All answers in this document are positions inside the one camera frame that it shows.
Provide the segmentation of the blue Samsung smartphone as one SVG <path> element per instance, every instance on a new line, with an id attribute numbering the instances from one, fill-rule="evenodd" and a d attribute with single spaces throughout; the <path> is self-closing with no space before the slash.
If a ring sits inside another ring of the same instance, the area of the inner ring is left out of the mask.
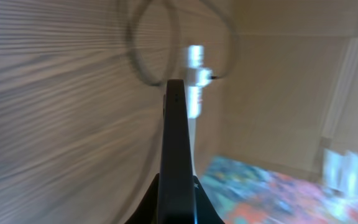
<path id="1" fill-rule="evenodd" d="M 185 86 L 180 79 L 167 82 L 164 98 L 157 222 L 196 223 Z"/>

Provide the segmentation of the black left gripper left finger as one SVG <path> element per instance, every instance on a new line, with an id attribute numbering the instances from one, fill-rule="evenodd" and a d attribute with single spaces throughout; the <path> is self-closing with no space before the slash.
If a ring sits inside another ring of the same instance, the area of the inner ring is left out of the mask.
<path id="1" fill-rule="evenodd" d="M 125 224 L 156 224 L 157 223 L 157 204 L 158 204 L 158 183 L 159 173 L 157 173 L 149 185 L 140 204 L 125 222 Z"/>

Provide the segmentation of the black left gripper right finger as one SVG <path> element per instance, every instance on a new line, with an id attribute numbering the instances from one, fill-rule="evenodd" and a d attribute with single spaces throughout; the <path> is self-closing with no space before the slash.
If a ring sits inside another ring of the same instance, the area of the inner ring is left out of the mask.
<path id="1" fill-rule="evenodd" d="M 197 176 L 193 176 L 197 224 L 224 224 L 210 202 Z"/>

